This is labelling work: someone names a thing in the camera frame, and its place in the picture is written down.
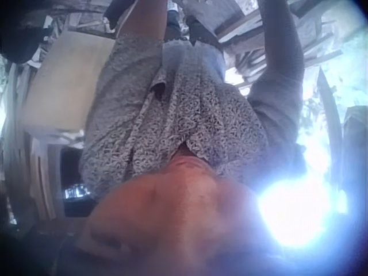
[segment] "dark pants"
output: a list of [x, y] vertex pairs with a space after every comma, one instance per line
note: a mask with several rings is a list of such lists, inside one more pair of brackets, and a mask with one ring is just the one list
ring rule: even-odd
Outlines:
[[[193, 46], [197, 41], [200, 41], [214, 46], [221, 52], [223, 51], [217, 37], [208, 31], [194, 16], [187, 17], [186, 25], [189, 27], [189, 41]], [[169, 10], [167, 12], [167, 26], [164, 40], [165, 42], [171, 40], [186, 40], [186, 37], [182, 36], [180, 29], [179, 13], [175, 10]]]

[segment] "patterned shirt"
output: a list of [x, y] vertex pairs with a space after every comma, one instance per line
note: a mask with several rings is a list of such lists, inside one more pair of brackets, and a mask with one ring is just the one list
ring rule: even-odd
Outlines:
[[[267, 22], [264, 27], [267, 34]], [[183, 143], [237, 183], [256, 189], [274, 179], [293, 160], [304, 72], [299, 52], [300, 72], [268, 64], [245, 98], [224, 82], [224, 58], [213, 46], [117, 39], [97, 84], [80, 161], [91, 195], [100, 200], [111, 188], [158, 171]]]

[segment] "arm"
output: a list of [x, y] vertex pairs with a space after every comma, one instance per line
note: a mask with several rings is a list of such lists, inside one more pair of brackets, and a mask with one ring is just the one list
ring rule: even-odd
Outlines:
[[167, 0], [138, 0], [137, 5], [122, 26], [120, 35], [129, 33], [163, 40], [166, 17]]
[[278, 155], [291, 154], [302, 108], [304, 54], [286, 0], [258, 0], [267, 70], [248, 96]]

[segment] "man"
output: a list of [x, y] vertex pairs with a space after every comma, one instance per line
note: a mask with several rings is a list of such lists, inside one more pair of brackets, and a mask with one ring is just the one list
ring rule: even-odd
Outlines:
[[167, 0], [139, 0], [122, 27], [80, 163], [100, 203], [77, 247], [101, 271], [285, 274], [254, 190], [294, 158], [304, 57], [286, 0], [258, 4], [267, 70], [247, 99], [216, 38], [188, 14], [181, 38]]

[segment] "short-sleeve shirt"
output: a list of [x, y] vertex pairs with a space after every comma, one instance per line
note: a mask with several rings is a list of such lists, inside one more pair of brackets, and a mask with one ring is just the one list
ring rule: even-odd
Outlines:
[[[117, 39], [97, 84], [80, 160], [91, 195], [100, 200], [113, 187], [160, 170], [183, 143], [219, 176], [245, 185], [287, 164], [298, 110], [288, 109], [285, 93], [262, 88], [282, 79], [264, 74], [258, 83], [264, 91], [247, 99], [224, 75], [222, 53], [199, 41]], [[276, 152], [282, 153], [277, 160]]]

